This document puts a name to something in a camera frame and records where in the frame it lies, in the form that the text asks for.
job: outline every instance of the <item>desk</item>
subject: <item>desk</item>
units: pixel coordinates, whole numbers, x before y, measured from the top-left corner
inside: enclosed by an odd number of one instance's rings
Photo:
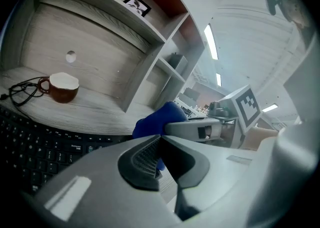
[[[40,76],[46,75],[26,67],[3,71],[0,75],[0,94],[7,94],[8,88],[14,84]],[[15,99],[26,99],[25,94],[20,93],[20,96]],[[20,114],[9,98],[0,103]],[[115,97],[80,87],[70,103],[57,103],[50,96],[43,95],[32,98],[20,109],[35,122],[44,125],[100,135],[130,135],[138,120],[154,112],[152,108],[138,103],[132,103],[134,108],[124,112],[120,104],[121,101]]]
[[[191,111],[191,118],[194,117],[206,117],[207,115],[203,112],[197,111],[196,109],[193,109],[192,107],[186,105],[184,102],[182,102],[179,98],[176,98],[174,102],[179,106],[179,107],[184,107],[186,109],[189,109]]]

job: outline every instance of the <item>framed photo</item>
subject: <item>framed photo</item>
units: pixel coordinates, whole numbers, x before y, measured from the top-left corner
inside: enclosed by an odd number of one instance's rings
[[[124,3],[143,17],[151,10],[142,0],[125,0]]]

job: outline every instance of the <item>blue glove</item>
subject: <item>blue glove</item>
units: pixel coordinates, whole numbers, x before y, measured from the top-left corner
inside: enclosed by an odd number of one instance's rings
[[[138,120],[132,133],[132,137],[143,138],[152,135],[165,135],[165,125],[168,123],[184,122],[188,118],[184,111],[174,102],[166,102],[159,110],[149,116]],[[158,161],[158,170],[164,170],[165,164],[160,159]]]

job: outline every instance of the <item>circular hole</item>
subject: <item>circular hole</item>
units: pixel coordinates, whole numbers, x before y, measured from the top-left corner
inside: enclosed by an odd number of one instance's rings
[[[68,63],[73,63],[77,59],[77,55],[74,51],[70,50],[66,53],[65,59]]]

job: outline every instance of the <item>ceiling light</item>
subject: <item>ceiling light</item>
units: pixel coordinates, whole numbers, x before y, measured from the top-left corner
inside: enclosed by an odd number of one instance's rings
[[[206,40],[208,41],[209,48],[211,51],[211,56],[213,59],[218,60],[218,53],[216,48],[216,43],[214,39],[214,35],[212,34],[211,26],[208,24],[204,30],[204,34],[206,36]]]
[[[276,109],[276,108],[278,108],[278,105],[276,105],[276,104],[274,103],[273,105],[271,105],[271,106],[269,106],[269,107],[267,107],[267,108],[264,108],[262,111],[263,111],[264,113],[266,113],[266,112],[269,112],[269,111],[271,111],[271,110],[273,110],[273,109]]]
[[[216,83],[218,84],[218,86],[221,87],[221,75],[219,73],[216,73]]]

